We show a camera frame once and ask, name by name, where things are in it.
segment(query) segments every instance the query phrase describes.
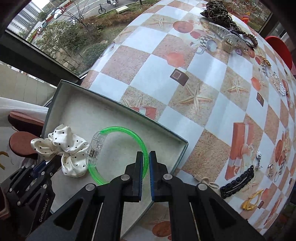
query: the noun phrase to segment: pearl bracelet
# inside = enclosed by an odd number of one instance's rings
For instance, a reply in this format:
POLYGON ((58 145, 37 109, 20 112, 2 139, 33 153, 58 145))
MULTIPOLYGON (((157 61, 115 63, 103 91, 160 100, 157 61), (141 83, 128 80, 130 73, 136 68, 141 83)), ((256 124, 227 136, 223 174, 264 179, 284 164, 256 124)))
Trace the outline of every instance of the pearl bracelet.
POLYGON ((271 74, 271 78, 272 78, 273 84, 275 85, 275 87, 277 88, 279 93, 281 93, 282 95, 287 95, 288 91, 286 90, 286 88, 284 87, 284 85, 282 84, 282 82, 280 81, 279 77, 276 75, 275 72, 273 72, 271 74), (280 89, 280 87, 278 86, 278 84, 276 83, 276 81, 274 79, 277 79, 279 81, 279 84, 280 84, 280 86, 282 87, 283 90, 280 89))

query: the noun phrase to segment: sky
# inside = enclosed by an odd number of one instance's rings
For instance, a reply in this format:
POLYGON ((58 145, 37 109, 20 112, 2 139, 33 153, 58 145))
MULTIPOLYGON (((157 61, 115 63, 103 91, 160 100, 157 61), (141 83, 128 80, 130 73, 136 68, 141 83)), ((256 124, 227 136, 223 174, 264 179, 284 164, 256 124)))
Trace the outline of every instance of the sky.
POLYGON ((49 3, 49 0, 32 0, 32 2, 35 3, 37 7, 42 9, 46 4, 49 3))

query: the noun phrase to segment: white building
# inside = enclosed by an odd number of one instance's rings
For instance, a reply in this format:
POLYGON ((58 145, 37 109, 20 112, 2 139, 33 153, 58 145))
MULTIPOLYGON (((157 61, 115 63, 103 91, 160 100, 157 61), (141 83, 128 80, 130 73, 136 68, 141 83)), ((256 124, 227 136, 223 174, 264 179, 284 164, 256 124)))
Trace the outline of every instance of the white building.
POLYGON ((8 29, 18 34, 19 32, 26 32, 30 25, 37 23, 38 14, 42 10, 38 8, 33 2, 30 2, 25 8, 11 21, 8 29))

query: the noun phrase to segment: black beaded barrette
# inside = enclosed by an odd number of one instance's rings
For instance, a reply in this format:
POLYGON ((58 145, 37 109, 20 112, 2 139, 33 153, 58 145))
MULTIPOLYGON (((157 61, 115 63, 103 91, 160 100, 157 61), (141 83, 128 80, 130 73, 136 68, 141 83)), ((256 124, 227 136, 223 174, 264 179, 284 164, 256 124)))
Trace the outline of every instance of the black beaded barrette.
POLYGON ((237 193, 241 190, 246 184, 252 180, 254 177, 254 166, 251 165, 243 174, 241 174, 237 179, 231 181, 225 186, 220 188, 221 197, 225 199, 231 195, 237 193))

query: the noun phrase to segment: white scrunchie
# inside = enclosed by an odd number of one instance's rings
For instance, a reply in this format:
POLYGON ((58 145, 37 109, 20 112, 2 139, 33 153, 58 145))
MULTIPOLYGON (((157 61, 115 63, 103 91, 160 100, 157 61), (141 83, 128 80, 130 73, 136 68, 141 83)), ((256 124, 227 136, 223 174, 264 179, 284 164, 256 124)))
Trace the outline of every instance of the white scrunchie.
POLYGON ((71 128, 65 124, 59 125, 48 138, 31 140, 31 147, 50 161, 55 155, 62 156, 62 172, 66 176, 81 177, 87 171, 86 155, 88 142, 73 134, 71 128))

